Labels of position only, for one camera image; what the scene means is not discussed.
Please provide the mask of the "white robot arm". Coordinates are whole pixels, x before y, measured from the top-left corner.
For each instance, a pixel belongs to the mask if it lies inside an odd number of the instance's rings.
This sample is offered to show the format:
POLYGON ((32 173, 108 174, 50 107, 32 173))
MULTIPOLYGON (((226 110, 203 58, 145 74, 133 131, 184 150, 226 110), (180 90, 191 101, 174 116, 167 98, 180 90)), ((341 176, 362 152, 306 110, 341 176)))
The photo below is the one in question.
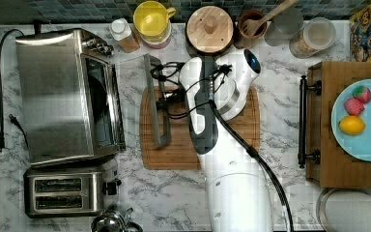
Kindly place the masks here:
POLYGON ((194 57, 179 65, 179 88, 153 103, 164 111, 174 102, 185 104, 183 115, 205 176, 213 232, 273 230, 265 168, 257 151, 227 124, 243 112, 260 72, 257 57, 248 49, 217 59, 194 57))

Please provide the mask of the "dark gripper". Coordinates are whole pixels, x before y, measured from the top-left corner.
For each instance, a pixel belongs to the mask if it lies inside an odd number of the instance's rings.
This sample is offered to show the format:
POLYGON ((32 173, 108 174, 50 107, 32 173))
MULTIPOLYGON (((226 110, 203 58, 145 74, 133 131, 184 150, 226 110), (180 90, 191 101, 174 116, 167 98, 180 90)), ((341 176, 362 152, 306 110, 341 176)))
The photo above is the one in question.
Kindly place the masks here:
POLYGON ((150 74, 153 79, 162 84, 168 81, 177 86, 175 90, 166 91, 163 89, 160 92, 161 97, 156 101, 157 110, 164 109, 168 111, 170 105, 184 100, 185 91, 180 88, 178 82, 171 80, 171 77, 178 73, 184 64, 184 62, 168 62, 165 64, 152 65, 150 74))

